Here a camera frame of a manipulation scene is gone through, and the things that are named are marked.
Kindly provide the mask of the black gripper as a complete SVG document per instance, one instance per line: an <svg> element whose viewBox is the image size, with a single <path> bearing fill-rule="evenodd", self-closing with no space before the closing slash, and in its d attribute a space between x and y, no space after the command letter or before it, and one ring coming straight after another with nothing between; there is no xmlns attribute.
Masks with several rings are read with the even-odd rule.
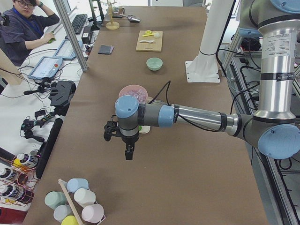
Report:
<svg viewBox="0 0 300 225"><path fill-rule="evenodd" d="M139 139L139 135L122 137L122 141L126 144L126 149L127 149L125 150L126 160L133 160L135 143L138 141L138 139Z"/></svg>

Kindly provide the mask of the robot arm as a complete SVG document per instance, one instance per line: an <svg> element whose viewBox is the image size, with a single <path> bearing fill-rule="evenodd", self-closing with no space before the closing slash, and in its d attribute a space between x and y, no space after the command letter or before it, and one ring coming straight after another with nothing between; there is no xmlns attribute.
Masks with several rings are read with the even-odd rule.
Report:
<svg viewBox="0 0 300 225"><path fill-rule="evenodd" d="M157 99L142 104L133 96L122 96L115 103L114 135L126 143L126 159L133 159L140 126L168 128L176 122L186 122L206 131L226 132L274 159L289 158L297 153L300 130L295 126L296 117L290 106L299 29L300 3L297 0L242 1L238 33L243 37L262 37L256 112L228 115Z"/></svg>

